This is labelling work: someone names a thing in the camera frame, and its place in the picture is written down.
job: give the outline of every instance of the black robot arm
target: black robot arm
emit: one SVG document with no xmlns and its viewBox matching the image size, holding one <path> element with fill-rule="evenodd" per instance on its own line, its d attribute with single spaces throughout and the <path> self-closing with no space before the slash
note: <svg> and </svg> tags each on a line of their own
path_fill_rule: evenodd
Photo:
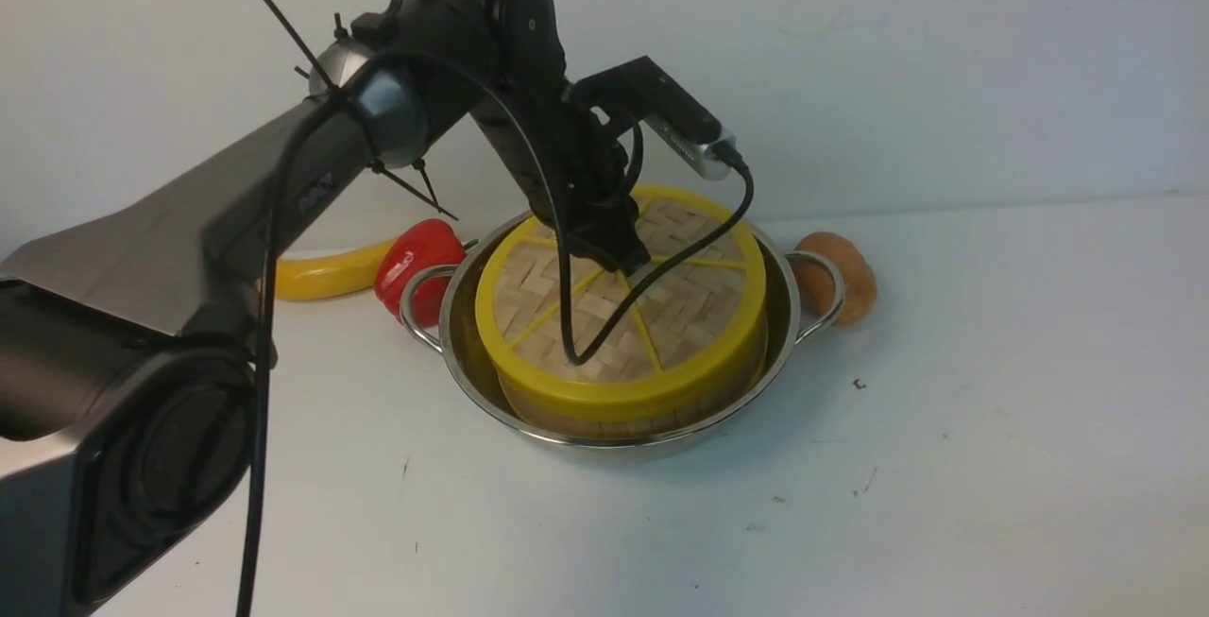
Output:
<svg viewBox="0 0 1209 617">
<path fill-rule="evenodd" d="M 368 166 L 415 165 L 470 114 L 560 247 L 629 273 L 643 119 L 705 177 L 740 171 L 737 221 L 733 139 L 659 67 L 565 71 L 553 0 L 392 0 L 337 28 L 301 104 L 0 264 L 0 617 L 91 613 L 230 495 L 262 438 L 261 270 Z"/>
</svg>

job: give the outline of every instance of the potato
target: potato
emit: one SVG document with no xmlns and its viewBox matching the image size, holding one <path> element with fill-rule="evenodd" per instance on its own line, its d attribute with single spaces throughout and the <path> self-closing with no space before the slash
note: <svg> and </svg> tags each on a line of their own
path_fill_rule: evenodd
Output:
<svg viewBox="0 0 1209 617">
<path fill-rule="evenodd" d="M 844 276 L 848 298 L 840 310 L 835 324 L 845 327 L 855 324 L 873 310 L 878 299 L 878 279 L 873 269 L 852 242 L 832 232 L 815 232 L 798 242 L 797 250 L 811 252 L 831 259 Z M 818 317 L 831 306 L 833 288 L 827 271 L 818 265 L 804 263 L 793 264 L 793 273 L 798 277 L 798 290 L 802 293 L 802 307 Z"/>
</svg>

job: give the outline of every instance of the yellow banana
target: yellow banana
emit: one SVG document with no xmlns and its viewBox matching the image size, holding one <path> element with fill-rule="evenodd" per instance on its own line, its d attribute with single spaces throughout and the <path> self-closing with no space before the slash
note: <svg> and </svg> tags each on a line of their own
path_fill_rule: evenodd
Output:
<svg viewBox="0 0 1209 617">
<path fill-rule="evenodd" d="M 378 265 L 394 240 L 348 253 L 306 260 L 277 260 L 277 298 L 313 301 L 352 294 L 374 286 Z"/>
</svg>

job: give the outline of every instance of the black zip tie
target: black zip tie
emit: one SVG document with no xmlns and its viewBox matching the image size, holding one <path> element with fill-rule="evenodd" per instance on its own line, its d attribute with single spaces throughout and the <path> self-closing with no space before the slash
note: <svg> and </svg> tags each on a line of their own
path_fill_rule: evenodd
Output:
<svg viewBox="0 0 1209 617">
<path fill-rule="evenodd" d="M 417 200 L 427 204 L 430 204 L 430 207 L 435 208 L 438 213 L 445 213 L 445 215 L 452 218 L 453 220 L 458 220 L 458 217 L 453 215 L 453 213 L 445 211 L 445 208 L 442 208 L 441 204 L 436 203 L 435 200 L 429 200 L 427 196 L 424 196 L 423 192 L 417 190 L 417 188 L 413 188 L 410 183 L 407 183 L 403 178 L 399 178 L 397 174 L 389 172 L 386 168 L 386 165 L 382 163 L 382 160 L 375 160 L 374 163 L 370 166 L 370 169 L 374 173 L 381 174 L 382 177 L 384 177 L 387 180 L 391 180 L 395 185 L 404 188 L 404 190 L 410 191 L 412 196 L 415 196 Z"/>
</svg>

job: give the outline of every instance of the white wall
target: white wall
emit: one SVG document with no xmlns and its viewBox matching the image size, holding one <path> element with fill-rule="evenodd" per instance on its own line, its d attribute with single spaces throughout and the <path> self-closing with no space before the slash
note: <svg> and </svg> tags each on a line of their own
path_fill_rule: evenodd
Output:
<svg viewBox="0 0 1209 617">
<path fill-rule="evenodd" d="M 317 47 L 332 11 L 384 5 L 278 2 Z M 556 2 L 573 77 L 650 54 L 739 135 L 757 219 L 1209 188 L 1209 0 Z M 258 0 L 0 0 L 0 255 L 137 200 L 305 91 Z M 648 180 L 737 200 L 653 149 Z M 467 233 L 522 208 L 473 125 L 430 163 Z M 424 215 L 363 180 L 302 243 Z"/>
</svg>

